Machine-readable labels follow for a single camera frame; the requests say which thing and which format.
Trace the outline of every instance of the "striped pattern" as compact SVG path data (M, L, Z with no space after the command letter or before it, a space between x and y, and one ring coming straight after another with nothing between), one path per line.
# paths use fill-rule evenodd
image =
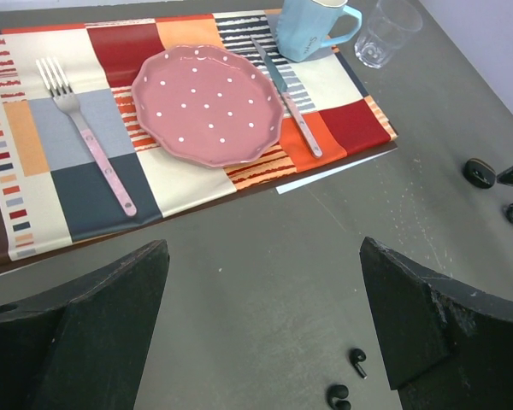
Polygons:
M10 58L6 41L4 38L0 38L0 97L5 102L26 99L23 91L15 90L15 87L18 88L20 85L19 74L14 61Z
M25 99L25 93L22 91L7 92L10 87L21 85L14 61L9 58L9 55L5 39L0 38L0 105ZM23 171L12 162L11 150L15 150L15 146L8 145L4 130L7 130L7 124L3 125L0 121L0 203L5 204L6 207L3 210L4 223L14 233L13 240L9 235L10 254L17 258L24 258L35 255L36 249L18 180L18 175L22 175Z
M158 143L140 127L131 87L113 88L112 93L135 151L157 148Z
M296 173L297 169L289 155L277 143L255 162L228 167L225 171L236 189L244 190L252 185L291 175Z
M389 134L389 136L394 140L397 138L397 133L393 129L392 125L390 124L390 120L386 117L384 112L378 107L378 104L374 101L374 99L371 96L366 96L364 98L365 102L373 112L374 116L380 122L380 125L384 127L386 132Z
M251 36L255 37L280 70L283 79L289 86L288 91L292 95L292 99L297 104L298 109L304 114L316 111L314 103L311 101L304 85L292 70L289 61L280 55L274 36L270 31L268 18L264 13L254 13L234 18L216 17L215 21L222 43L227 50L248 59L270 79L264 61L259 56L255 45L251 42ZM285 109L285 112L286 117L290 116L287 109Z

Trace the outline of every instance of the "table surface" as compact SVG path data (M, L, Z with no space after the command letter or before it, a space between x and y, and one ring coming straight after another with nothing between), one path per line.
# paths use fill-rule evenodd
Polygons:
M0 14L1 26L278 8L275 0L185 0ZM373 2L351 0L367 15ZM342 382L359 409L399 409L389 390L358 250L374 237L513 301L513 188L477 190L470 157L513 164L513 116L429 14L383 69L340 46L395 125L399 149L299 190L267 190L0 277L0 304L64 283L156 238L171 253L136 409L325 409ZM343 31L340 22L333 34ZM345 351L362 347L362 381Z

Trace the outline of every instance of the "clear plastic cup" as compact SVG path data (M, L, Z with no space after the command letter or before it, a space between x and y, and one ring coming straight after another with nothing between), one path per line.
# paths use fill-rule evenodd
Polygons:
M406 0L379 0L363 23L356 56L372 68L381 68L422 28L420 13Z

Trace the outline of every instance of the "pink plate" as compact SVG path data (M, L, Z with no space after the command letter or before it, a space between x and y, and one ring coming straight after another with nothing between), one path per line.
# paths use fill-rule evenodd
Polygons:
M244 57L212 45L150 57L132 93L143 129L171 154L208 167L254 161L280 139L274 85Z

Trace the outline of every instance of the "black earbud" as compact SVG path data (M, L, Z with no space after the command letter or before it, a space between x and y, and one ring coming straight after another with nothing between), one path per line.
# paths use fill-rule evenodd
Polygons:
M359 363L364 362L367 359L367 355L359 348L353 348L350 351L350 363L356 368L357 373L362 378L367 378L367 373L363 370Z
M471 158L463 166L463 176L477 188L487 190L496 183L496 172L486 162Z
M350 391L343 384L335 384L327 389L327 404L333 410L351 410L351 404L345 400Z

